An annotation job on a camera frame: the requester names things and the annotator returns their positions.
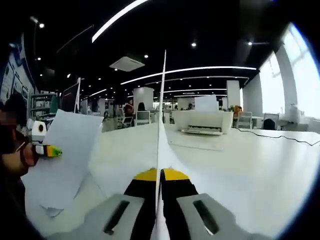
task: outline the ceiling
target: ceiling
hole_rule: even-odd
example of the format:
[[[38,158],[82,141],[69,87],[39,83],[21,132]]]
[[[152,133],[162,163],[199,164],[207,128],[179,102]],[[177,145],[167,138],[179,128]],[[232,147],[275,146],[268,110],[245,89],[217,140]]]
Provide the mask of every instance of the ceiling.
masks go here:
[[[36,30],[31,24],[27,33],[32,39],[28,43],[33,54],[32,73],[39,88],[63,91],[81,77],[81,98],[107,89],[94,97],[107,94],[107,98],[121,102],[138,86],[154,88],[157,97],[160,91],[157,81],[161,76],[121,83],[160,73],[165,50],[167,71],[208,66],[259,68],[279,47],[281,34],[289,22],[270,0],[149,0],[116,21],[92,43],[95,32],[132,2],[80,0],[77,5],[63,4],[54,10],[44,7],[34,13],[45,24],[45,28]],[[248,41],[265,44],[250,46]],[[145,66],[131,72],[109,67],[128,55]],[[165,91],[226,89],[226,81],[236,79],[216,76],[244,77],[237,78],[243,87],[258,72],[204,69],[170,73],[165,76],[170,80]],[[226,94],[225,90],[194,93],[212,92]],[[165,93],[165,97],[170,99],[182,93]]]

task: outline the white desk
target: white desk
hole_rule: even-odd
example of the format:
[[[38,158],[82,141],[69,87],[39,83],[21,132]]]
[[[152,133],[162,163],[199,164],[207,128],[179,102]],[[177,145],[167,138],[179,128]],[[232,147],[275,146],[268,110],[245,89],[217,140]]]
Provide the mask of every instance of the white desk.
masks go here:
[[[285,138],[259,137],[233,128],[222,136],[187,135],[175,131],[172,124],[166,124],[165,129],[169,142],[223,148],[214,151],[171,145],[180,161],[204,180],[203,184],[195,185],[198,192],[214,197],[249,232],[276,237],[308,196],[319,167],[318,145],[310,147]],[[251,131],[267,136],[285,135],[309,143],[320,140],[320,135],[313,132]],[[138,169],[143,171],[155,164],[157,132],[157,124],[148,124],[101,134],[91,156],[90,172],[97,176],[106,166],[126,164],[126,181],[130,182]],[[119,191],[124,191],[125,181],[119,185]],[[108,186],[101,189],[109,191]],[[41,207],[28,201],[26,210],[38,230],[47,236],[77,227],[85,214],[105,199],[92,178],[87,177],[74,204],[57,217],[47,217]]]

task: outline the black cable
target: black cable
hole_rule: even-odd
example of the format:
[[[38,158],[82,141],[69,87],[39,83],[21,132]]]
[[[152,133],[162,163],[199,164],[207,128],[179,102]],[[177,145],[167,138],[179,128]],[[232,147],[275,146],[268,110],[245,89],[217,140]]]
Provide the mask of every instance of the black cable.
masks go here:
[[[283,135],[280,135],[280,136],[265,136],[265,135],[257,134],[257,133],[255,133],[255,132],[253,132],[253,131],[241,130],[241,129],[237,128],[237,127],[235,127],[235,129],[238,129],[240,132],[244,132],[244,133],[252,133],[252,134],[254,134],[254,135],[258,136],[258,137],[266,137],[266,138],[270,138],[270,139],[285,138],[285,139],[288,139],[288,140],[294,140],[294,141],[296,141],[296,142],[298,142],[298,143],[308,144],[308,145],[311,146],[311,147],[313,147],[313,146],[316,145],[317,143],[320,143],[320,140],[319,140],[319,141],[316,141],[316,142],[313,143],[313,144],[311,144],[311,143],[309,143],[309,142],[307,142],[307,141],[299,141],[299,140],[297,140],[297,139],[295,139],[295,138],[289,138],[289,137],[286,137],[286,136],[283,136]]]

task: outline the yellow object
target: yellow object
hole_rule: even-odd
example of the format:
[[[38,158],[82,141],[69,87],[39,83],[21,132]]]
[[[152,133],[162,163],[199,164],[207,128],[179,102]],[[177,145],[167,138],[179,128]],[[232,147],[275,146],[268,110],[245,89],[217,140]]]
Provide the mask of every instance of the yellow object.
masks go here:
[[[164,168],[164,176],[166,181],[188,180],[189,177],[180,171],[172,168]]]
[[[45,145],[43,146],[44,148],[46,148],[46,155],[48,157],[58,157],[62,154],[62,150],[56,146],[53,145]]]
[[[142,181],[152,181],[155,182],[157,179],[157,169],[151,168],[148,171],[140,172],[138,175],[134,177],[134,180],[142,180]]]

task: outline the led light strip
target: led light strip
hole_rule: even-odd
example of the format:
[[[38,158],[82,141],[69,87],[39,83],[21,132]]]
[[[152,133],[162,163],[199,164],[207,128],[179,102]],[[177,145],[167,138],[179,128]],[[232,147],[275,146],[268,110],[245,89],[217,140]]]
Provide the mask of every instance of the led light strip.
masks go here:
[[[173,91],[164,91],[164,94],[167,93],[176,93],[176,92],[191,92],[191,91],[213,91],[213,90],[218,90],[218,91],[224,91],[227,90],[226,88],[205,88],[205,89],[185,89],[185,90],[173,90]]]
[[[201,67],[183,68],[183,69],[166,71],[165,74],[173,74],[173,73],[179,73],[179,72],[185,72],[185,71],[193,71],[193,70],[203,70],[203,69],[244,69],[244,70],[257,70],[257,69],[254,68],[254,67],[246,67],[246,66],[201,66]],[[147,75],[147,76],[138,77],[138,78],[132,79],[132,80],[130,80],[130,81],[125,81],[125,82],[122,82],[121,85],[128,84],[128,83],[132,83],[132,82],[134,82],[134,81],[138,81],[138,80],[141,80],[141,79],[147,79],[147,78],[151,78],[151,77],[155,77],[155,76],[160,76],[160,75],[162,75],[162,72],[154,73],[154,74]]]
[[[191,77],[180,77],[180,78],[172,78],[167,79],[165,82],[177,81],[177,80],[186,80],[186,79],[246,79],[249,80],[247,76],[191,76]],[[145,85],[158,84],[159,81],[148,82]]]
[[[110,18],[109,21],[107,21],[92,37],[92,43],[105,31],[107,28],[109,28],[112,24],[115,23],[119,18],[121,18],[123,15],[130,12],[132,9],[138,7],[139,5],[145,3],[148,0],[136,0],[132,3],[130,3],[128,6],[126,6],[124,9],[122,9],[120,12],[118,12],[116,15],[114,15],[112,18]]]
[[[200,95],[176,95],[174,96],[175,98],[179,98],[179,97],[201,97],[201,96],[211,96],[209,94],[200,94]],[[216,96],[220,96],[220,97],[226,97],[227,95],[225,94],[217,94]]]
[[[107,89],[103,89],[103,90],[101,90],[101,91],[97,91],[96,93],[91,94],[89,97],[92,97],[92,96],[94,96],[94,95],[96,95],[96,94],[102,93],[102,92],[104,92],[104,91],[106,91],[106,90],[107,90]]]

